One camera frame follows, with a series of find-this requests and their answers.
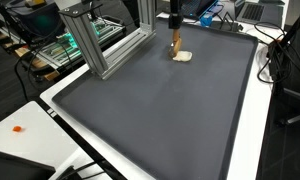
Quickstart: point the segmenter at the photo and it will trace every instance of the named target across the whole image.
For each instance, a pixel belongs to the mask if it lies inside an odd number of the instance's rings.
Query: wire
[[[59,43],[58,41],[57,41],[57,43],[62,47],[63,51],[66,53],[66,55],[68,57],[68,60],[69,60],[69,63],[70,63],[70,66],[71,66],[71,70],[73,72],[74,68],[73,68],[73,65],[72,65],[72,60],[71,60],[71,58],[69,56],[69,53],[67,52],[67,49],[61,43]]]
[[[95,165],[95,164],[97,164],[97,163],[96,163],[96,162],[91,162],[91,163],[89,163],[89,164],[86,164],[86,165],[84,165],[84,166],[81,166],[81,167],[79,167],[78,169],[73,170],[73,171],[69,172],[68,174],[64,175],[63,177],[59,177],[57,180],[64,180],[64,179],[67,179],[67,178],[70,177],[71,175],[73,175],[73,174],[75,174],[75,173],[78,173],[78,172],[80,172],[80,171],[82,171],[82,170],[84,170],[84,169],[86,169],[86,168],[88,168],[88,167],[90,167],[90,166]]]
[[[127,26],[130,26],[130,25],[134,24],[136,21],[139,21],[139,18],[133,20],[131,23],[126,24],[126,25],[124,25],[124,26],[126,26],[126,27],[127,27]]]
[[[22,56],[18,59],[17,63],[14,65],[14,72],[15,72],[15,74],[16,74],[17,77],[18,77],[18,80],[19,80],[19,82],[20,82],[20,84],[21,84],[21,87],[22,87],[23,96],[24,96],[24,98],[25,98],[25,100],[26,100],[27,102],[29,102],[29,99],[28,99],[28,96],[27,96],[27,91],[26,91],[26,88],[25,88],[25,86],[24,86],[24,83],[23,83],[23,81],[22,81],[22,79],[21,79],[21,77],[20,77],[20,75],[19,75],[19,72],[18,72],[18,65],[19,65],[19,63],[21,62],[21,59],[22,59],[24,56],[28,55],[29,53],[31,53],[31,51],[29,51],[29,52],[25,53],[24,55],[22,55]]]
[[[272,36],[270,36],[269,34],[261,31],[259,28],[258,28],[258,25],[260,24],[268,24],[268,25],[271,25],[271,26],[274,26],[274,27],[277,27],[278,29],[281,30],[282,34],[278,37],[278,38],[274,38]],[[291,57],[291,53],[288,51],[289,47],[295,52],[295,54],[297,55],[298,57],[298,61],[300,63],[300,55],[299,53],[296,51],[296,49],[290,45],[288,46],[287,48],[283,48],[279,41],[277,39],[279,39],[281,36],[285,36],[285,31],[277,26],[276,24],[273,24],[273,23],[269,23],[269,22],[259,22],[259,23],[256,23],[254,25],[255,29],[257,31],[259,31],[261,34],[264,34],[265,36],[271,38],[273,40],[273,42],[271,44],[268,44],[268,48],[269,48],[269,59],[267,60],[267,62],[265,63],[265,65],[259,70],[258,74],[257,74],[257,78],[259,81],[261,82],[264,82],[264,83],[278,83],[278,82],[281,82],[281,81],[284,81],[286,80],[287,78],[290,77],[291,75],[291,70],[292,70],[292,65],[300,72],[300,67],[297,65],[297,63],[293,60],[293,58]],[[285,60],[288,60],[288,63],[286,64],[287,67],[286,69],[283,69],[282,67],[282,61],[285,61]],[[260,75],[261,73],[264,71],[264,69],[270,64],[270,63],[274,63],[275,65],[275,68],[276,68],[276,72],[275,72],[275,75],[280,75],[280,79],[276,79],[274,81],[265,81],[263,80]]]
[[[258,22],[258,23],[256,23],[256,24],[254,24],[254,28],[255,28],[257,31],[259,31],[261,34],[263,34],[263,35],[265,35],[265,36],[268,36],[269,38],[271,38],[271,39],[274,40],[274,41],[276,40],[274,37],[270,36],[269,34],[263,32],[263,31],[261,31],[261,30],[258,28],[258,25],[260,25],[260,24],[268,24],[268,25],[271,25],[271,26],[274,26],[274,27],[278,28],[278,29],[281,30],[281,32],[282,32],[282,34],[281,34],[280,36],[286,34],[286,32],[285,32],[281,27],[279,27],[279,26],[276,25],[276,24],[270,23],[270,22]]]
[[[32,80],[31,80],[31,78],[30,78],[30,68],[31,68],[31,66],[32,66],[33,61],[36,59],[38,53],[39,53],[39,52],[47,45],[48,42],[49,42],[49,40],[47,40],[47,42],[45,42],[45,43],[39,48],[39,50],[37,50],[37,52],[32,56],[31,60],[29,61],[29,66],[28,66],[28,68],[27,68],[27,71],[28,71],[28,72],[27,72],[28,80],[29,80],[31,86],[32,86],[35,90],[37,90],[37,91],[40,91],[40,90],[36,87],[36,85],[33,84]]]
[[[105,173],[105,172],[104,172],[104,171],[103,171],[103,172],[99,172],[99,173],[96,173],[96,174],[94,174],[94,175],[84,177],[84,178],[82,178],[82,179],[90,179],[90,178],[92,178],[92,177],[99,176],[100,174],[103,174],[103,173]]]
[[[11,38],[10,27],[8,26],[8,23],[7,23],[6,18],[3,17],[3,20],[4,20],[4,24],[6,25],[7,30],[8,30],[8,35],[9,35],[10,42],[11,42],[11,44],[13,44],[13,40],[12,40],[12,38]]]
[[[221,7],[221,9],[219,11],[217,11],[217,12],[213,12],[213,11],[211,11],[211,9],[208,10],[208,12],[212,12],[213,13],[212,17],[215,17],[216,15],[218,15],[223,10],[224,5],[223,4],[217,4],[217,5],[215,5],[215,7]]]
[[[21,41],[22,41],[22,38],[21,36],[19,37],[19,43],[18,44],[21,44]]]

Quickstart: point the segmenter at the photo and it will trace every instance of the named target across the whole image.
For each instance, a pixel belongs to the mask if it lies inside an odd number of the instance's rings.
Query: sponge
[[[187,62],[190,61],[192,58],[192,53],[189,51],[179,51],[177,56],[172,58],[175,61],[182,61],[182,62]]]

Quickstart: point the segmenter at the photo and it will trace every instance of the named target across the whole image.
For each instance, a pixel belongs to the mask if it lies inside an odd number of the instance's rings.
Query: floor
[[[159,1],[159,9],[163,6],[164,4]],[[118,1],[105,3],[102,13],[119,17],[126,24],[132,22],[126,8]],[[131,32],[135,27],[131,25],[127,29]],[[295,47],[300,53],[300,32],[295,41]],[[0,47],[0,121],[26,103],[21,86],[13,72],[16,61],[14,56],[6,54]],[[31,100],[40,101],[40,92],[54,83],[36,84],[39,87],[38,91],[30,85],[27,73],[21,67],[19,67],[19,72]],[[300,92],[300,73],[293,71],[291,78],[285,82],[285,86]],[[279,120],[298,114],[300,114],[300,101],[286,94],[273,96],[260,156],[258,180],[300,180],[300,122],[283,127],[278,126],[277,123]]]
[[[300,15],[300,0],[290,0],[286,24],[292,25]]]
[[[300,32],[294,46],[300,54]],[[284,84],[300,93],[300,73],[294,69]],[[288,126],[279,123],[297,115],[300,115],[299,100],[284,93],[273,96],[257,179],[300,180],[300,122]]]

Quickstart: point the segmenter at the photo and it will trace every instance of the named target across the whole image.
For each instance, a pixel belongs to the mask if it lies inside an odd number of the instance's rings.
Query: gray mat
[[[53,100],[158,179],[225,179],[257,40],[183,25],[192,61],[167,56],[157,36],[109,80],[86,73]]]

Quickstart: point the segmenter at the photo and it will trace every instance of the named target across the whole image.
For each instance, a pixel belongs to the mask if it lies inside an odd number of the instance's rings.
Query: white table
[[[14,132],[14,126],[21,126],[23,130]],[[76,169],[93,162],[33,101],[0,122],[0,152],[54,167],[56,173],[50,180],[56,179],[70,165]],[[102,171],[98,165],[93,165],[79,172],[79,175],[87,177]],[[91,179],[111,178],[107,174],[101,174]]]
[[[285,0],[283,24],[285,22],[288,3],[289,0]],[[260,33],[252,30],[252,25],[242,23],[242,26],[247,33],[260,38]],[[261,29],[273,36],[279,36],[281,33],[280,31],[271,28]],[[266,53],[267,49],[264,45],[260,44],[252,64],[245,92],[245,99],[241,110],[236,139],[231,156],[228,180],[253,180],[256,177],[271,97],[271,86],[264,84],[257,79],[257,72],[266,61]],[[86,127],[82,126],[52,101],[52,97],[54,95],[88,70],[87,65],[82,66],[68,77],[42,93],[40,96],[41,99],[44,100],[55,112],[57,112],[83,138],[85,138],[126,178],[136,180],[153,179],[153,177],[133,164],[130,160],[125,158]]]

